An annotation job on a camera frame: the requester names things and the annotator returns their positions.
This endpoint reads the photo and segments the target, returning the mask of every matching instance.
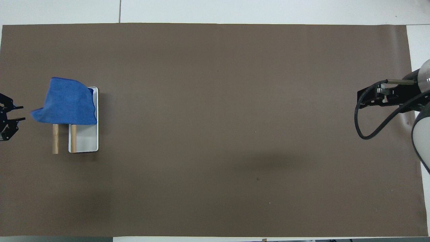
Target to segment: white tray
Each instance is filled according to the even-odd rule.
[[[94,90],[92,100],[95,106],[97,124],[76,125],[76,153],[94,152],[98,150],[98,88],[88,87]],[[71,153],[71,124],[69,124],[69,152]]]

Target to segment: brown tabletop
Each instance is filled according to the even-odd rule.
[[[0,236],[427,236],[412,114],[372,140],[356,92],[411,71],[405,26],[3,27]],[[51,153],[49,80],[100,90],[100,149]],[[361,110],[370,133],[394,107]]]

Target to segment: blue cloth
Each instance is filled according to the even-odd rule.
[[[51,124],[96,124],[93,90],[66,78],[51,78],[43,108],[33,110],[38,122]]]

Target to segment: black cable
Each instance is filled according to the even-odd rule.
[[[357,130],[358,136],[360,136],[360,138],[364,139],[364,140],[369,140],[373,137],[375,137],[387,124],[388,122],[391,121],[391,119],[393,119],[397,114],[399,114],[401,111],[403,111],[405,108],[409,107],[413,102],[415,102],[417,99],[420,99],[421,97],[427,96],[430,94],[430,90],[425,91],[419,95],[416,95],[415,97],[409,99],[408,101],[406,101],[405,103],[403,103],[402,105],[400,105],[396,110],[394,110],[376,129],[375,131],[373,131],[370,135],[365,136],[363,135],[363,133],[361,133],[360,127],[358,126],[358,110],[360,108],[360,104],[363,101],[364,97],[370,92],[370,90],[372,90],[373,88],[375,88],[375,86],[379,85],[379,84],[383,84],[383,83],[387,83],[387,80],[384,81],[379,81],[371,86],[369,86],[360,96],[360,98],[357,101],[357,105],[355,106],[355,110],[354,110],[354,124],[355,124],[355,129]]]

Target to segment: wooden stick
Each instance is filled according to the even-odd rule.
[[[52,153],[58,154],[58,124],[52,125]]]
[[[71,153],[76,153],[76,124],[71,125],[70,133],[70,150]]]

